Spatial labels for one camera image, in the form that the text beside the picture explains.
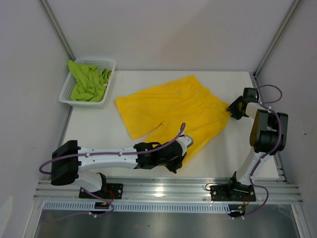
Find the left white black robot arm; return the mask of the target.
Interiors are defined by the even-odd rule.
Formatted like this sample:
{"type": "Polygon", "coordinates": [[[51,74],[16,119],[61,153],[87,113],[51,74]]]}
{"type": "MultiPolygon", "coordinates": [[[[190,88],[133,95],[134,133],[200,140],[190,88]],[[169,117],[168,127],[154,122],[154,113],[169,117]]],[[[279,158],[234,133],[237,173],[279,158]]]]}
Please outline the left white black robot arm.
{"type": "Polygon", "coordinates": [[[77,185],[94,197],[103,198],[107,194],[106,178],[101,173],[93,173],[93,169],[151,170],[163,166],[176,173],[192,145],[193,140],[188,136],[180,136],[163,145],[141,142],[122,149],[107,150],[80,147],[76,140],[70,140],[52,153],[51,184],[77,185]]]}

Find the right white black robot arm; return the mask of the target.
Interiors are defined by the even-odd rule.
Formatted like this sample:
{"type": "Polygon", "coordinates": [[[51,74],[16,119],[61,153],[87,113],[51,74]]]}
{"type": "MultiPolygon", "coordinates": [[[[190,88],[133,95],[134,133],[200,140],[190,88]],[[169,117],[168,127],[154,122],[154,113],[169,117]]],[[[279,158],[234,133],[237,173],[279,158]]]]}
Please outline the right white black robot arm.
{"type": "Polygon", "coordinates": [[[243,165],[230,178],[226,194],[232,200],[254,192],[254,180],[269,156],[282,151],[286,145],[288,115],[277,113],[259,100],[258,90],[245,88],[227,111],[231,117],[239,120],[243,117],[252,118],[253,126],[250,133],[250,152],[243,165]]]}

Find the yellow fabric shorts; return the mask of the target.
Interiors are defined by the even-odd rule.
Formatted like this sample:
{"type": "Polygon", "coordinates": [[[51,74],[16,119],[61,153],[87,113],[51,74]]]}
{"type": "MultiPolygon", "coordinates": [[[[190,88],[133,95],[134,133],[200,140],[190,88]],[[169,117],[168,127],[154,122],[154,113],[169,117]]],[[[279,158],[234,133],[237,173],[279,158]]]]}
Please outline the yellow fabric shorts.
{"type": "Polygon", "coordinates": [[[193,75],[118,97],[115,103],[132,139],[145,136],[146,142],[165,143],[185,123],[185,133],[194,140],[185,163],[221,133],[230,118],[228,104],[193,75]]]}

